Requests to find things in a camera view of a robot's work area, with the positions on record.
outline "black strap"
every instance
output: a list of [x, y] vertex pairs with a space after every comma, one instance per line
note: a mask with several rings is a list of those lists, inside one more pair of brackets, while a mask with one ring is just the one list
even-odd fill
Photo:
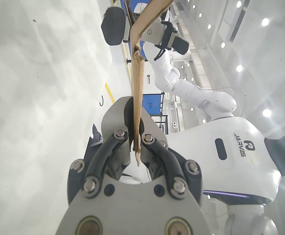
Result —
[[154, 58], [154, 60], [158, 60], [165, 53], [165, 49], [161, 49], [158, 55]]

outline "round ceiling light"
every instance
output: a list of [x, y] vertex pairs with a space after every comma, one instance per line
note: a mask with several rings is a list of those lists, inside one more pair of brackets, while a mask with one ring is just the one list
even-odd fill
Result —
[[262, 20], [262, 26], [263, 27], [265, 27], [265, 26], [267, 26], [268, 24], [269, 24], [269, 19], [268, 18], [264, 18], [263, 20]]
[[272, 111], [270, 111], [269, 109], [263, 110], [263, 116], [265, 116], [266, 118], [269, 118], [271, 115]]
[[237, 66], [236, 71], [241, 72], [242, 71], [242, 65]]

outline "metal bolt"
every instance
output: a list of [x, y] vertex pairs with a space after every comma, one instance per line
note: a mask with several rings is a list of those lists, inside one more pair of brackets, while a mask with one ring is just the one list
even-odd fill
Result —
[[174, 183], [174, 190], [179, 193], [179, 194], [182, 194], [185, 192], [186, 190], [186, 186], [185, 184], [182, 182], [182, 181], [176, 181]]
[[122, 130], [122, 129], [117, 130], [117, 132], [116, 132], [116, 136], [117, 136], [117, 137], [123, 137], [124, 135], [125, 135], [124, 130]]
[[86, 179], [86, 182], [84, 184], [84, 190], [87, 193], [90, 193], [90, 192], [94, 191], [94, 187], [96, 186], [96, 182], [92, 179], [88, 179], [88, 180], [87, 179]]
[[165, 141], [160, 141], [160, 143], [163, 145], [164, 148], [167, 148], [167, 143]]
[[85, 163], [83, 160], [76, 160], [72, 163], [70, 169], [73, 169], [77, 171], [77, 173], [80, 173], [83, 171], [84, 167], [85, 167]]
[[74, 170], [80, 170], [83, 167], [83, 164], [80, 161], [76, 161], [73, 163]]
[[145, 142], [152, 142], [153, 140], [153, 137], [151, 134], [146, 134], [145, 135]]
[[195, 172], [198, 170], [197, 164], [193, 161], [188, 163], [188, 167], [192, 172]]

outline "hex bolt head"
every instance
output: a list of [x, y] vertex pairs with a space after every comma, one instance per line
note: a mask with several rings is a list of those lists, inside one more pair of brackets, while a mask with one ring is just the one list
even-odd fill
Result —
[[146, 134], [145, 135], [145, 142], [152, 142], [153, 141], [153, 137], [151, 134]]
[[123, 137], [124, 135], [125, 135], [124, 130], [122, 130], [122, 129], [117, 130], [117, 132], [116, 132], [116, 136], [117, 136], [117, 137]]
[[94, 187], [96, 185], [96, 182], [94, 182], [94, 180], [92, 179], [86, 179], [86, 182], [84, 183], [84, 190], [87, 192], [87, 193], [90, 193], [92, 191], [94, 191]]
[[188, 166], [189, 166], [189, 169], [193, 172], [198, 170], [198, 166], [194, 162], [189, 162]]
[[182, 194], [185, 192], [186, 190], [186, 186], [185, 184], [182, 182], [182, 181], [176, 181], [174, 183], [174, 190], [179, 193], [179, 194]]
[[165, 141], [160, 141], [160, 143], [163, 145], [164, 148], [168, 148], [167, 143]]
[[76, 162], [74, 162], [74, 164], [73, 164], [73, 169], [74, 170], [80, 170], [81, 168], [83, 167], [83, 164], [80, 162], [80, 161], [76, 161]]

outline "gray metal plate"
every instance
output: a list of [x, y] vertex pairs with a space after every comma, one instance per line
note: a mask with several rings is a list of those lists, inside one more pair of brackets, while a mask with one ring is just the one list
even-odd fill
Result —
[[[110, 197], [103, 192], [107, 184], [115, 186], [115, 193]], [[165, 189], [163, 197], [154, 194], [153, 189], [157, 184]], [[149, 183], [130, 185], [106, 175], [102, 191], [96, 198], [87, 199], [79, 191], [56, 235], [75, 234], [79, 222], [87, 216], [95, 216], [101, 221], [103, 235], [165, 234], [167, 223], [175, 217], [184, 219], [190, 225], [192, 234], [211, 235], [201, 208], [191, 193], [187, 191], [183, 200], [172, 199], [167, 192], [164, 176]]]

